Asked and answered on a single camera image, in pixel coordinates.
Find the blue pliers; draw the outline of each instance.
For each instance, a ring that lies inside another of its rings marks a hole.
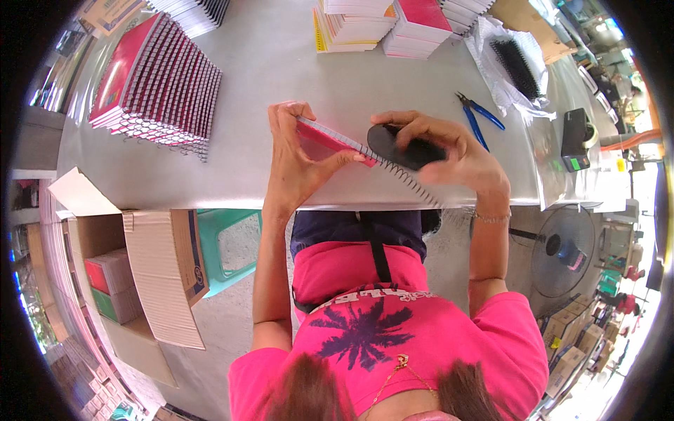
[[[461,104],[464,106],[464,112],[466,113],[466,117],[468,117],[468,121],[470,121],[470,128],[472,129],[472,132],[475,134],[477,141],[480,142],[480,144],[485,147],[487,152],[489,152],[489,148],[485,143],[485,138],[482,136],[482,132],[480,131],[480,126],[477,125],[475,115],[472,113],[470,109],[471,108],[475,109],[477,112],[485,116],[488,120],[494,123],[496,127],[498,127],[501,130],[506,130],[506,126],[504,126],[503,123],[501,123],[499,119],[494,117],[494,115],[491,114],[489,111],[485,110],[482,106],[479,106],[475,101],[466,98],[466,96],[461,92],[456,92],[456,96],[459,98],[459,101],[461,101]]]

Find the pink notebook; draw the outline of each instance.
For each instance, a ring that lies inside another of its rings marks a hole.
[[[436,0],[398,0],[398,3],[409,22],[452,30]]]
[[[321,126],[320,124],[304,119],[303,117],[299,117],[297,119],[297,131],[299,132],[300,136],[312,140],[316,143],[320,143],[321,145],[330,148],[336,152],[339,152],[340,150],[345,150],[345,149],[351,149],[356,152],[363,152],[367,148],[358,142],[351,140],[347,138],[346,136],[343,136],[333,130],[328,129],[325,126]],[[368,154],[365,155],[365,161],[363,163],[367,165],[368,167],[372,168],[377,164],[377,160],[370,158]]]

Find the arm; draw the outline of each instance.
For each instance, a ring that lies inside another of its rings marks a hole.
[[[253,345],[260,348],[293,347],[290,291],[286,268],[285,229],[292,214],[343,166],[364,161],[357,152],[344,150],[314,161],[302,150],[297,116],[316,117],[306,102],[282,102],[269,107],[272,130],[272,167],[262,207],[262,237],[253,281]]]
[[[420,169],[422,183],[464,185],[477,194],[468,281],[470,316],[474,317],[485,301],[508,291],[510,182],[505,172],[464,125],[417,111],[388,111],[372,116],[371,122],[404,125],[396,139],[399,148],[420,137],[447,150],[446,161]]]

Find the concrete floor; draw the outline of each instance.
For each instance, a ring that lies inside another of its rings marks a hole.
[[[538,232],[553,211],[540,212],[536,207],[513,207],[512,226]],[[593,214],[596,237],[601,231],[601,219]],[[429,289],[453,300],[463,311],[468,310],[468,216],[460,209],[443,213],[443,226],[438,234],[427,242]],[[286,228],[290,238],[292,221]],[[535,315],[544,313],[555,303],[565,300],[570,294],[591,294],[599,278],[599,269],[594,268],[596,253],[589,262],[590,268],[580,283],[565,296],[545,298],[533,288],[529,276],[530,240],[510,241],[508,288],[523,293],[529,298]],[[287,257],[289,279],[292,282],[293,262]],[[129,386],[141,397],[152,414],[164,401],[207,420],[229,420],[227,372],[234,359],[244,355],[251,343],[251,291],[253,275],[247,276],[217,296],[207,298],[193,307],[193,314],[206,345],[206,351],[192,350],[169,344],[162,349],[178,389],[153,382],[147,376],[116,361]]]

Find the gray table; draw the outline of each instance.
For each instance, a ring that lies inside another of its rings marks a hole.
[[[306,100],[319,123],[360,142],[365,142],[370,114],[384,110],[416,109],[467,124],[454,95],[457,90],[496,113],[462,42],[446,41],[428,61],[389,58],[380,48],[318,55],[312,5],[308,0],[232,1],[222,27],[195,39],[224,73],[205,164],[196,156],[91,128],[86,122],[88,105],[121,31],[100,39],[75,87],[63,129],[58,175],[79,166],[121,209],[254,209],[262,206],[269,176],[269,104]],[[144,19],[148,14],[138,16]],[[552,77],[551,84],[559,84],[558,92],[582,85],[580,77],[570,85],[567,79]],[[582,95],[589,101],[586,92]],[[562,96],[552,99],[557,109],[572,109]],[[512,204],[548,206],[553,198],[564,197],[570,175],[549,166],[550,156],[559,156],[561,136],[554,136],[559,131],[556,123],[537,119],[527,128],[514,108],[501,119],[505,131],[482,116],[477,118],[492,154],[511,180]],[[444,207],[474,203],[472,191],[463,187],[429,190]],[[307,209],[343,210],[426,206],[382,168],[361,164],[339,171],[305,204]]]

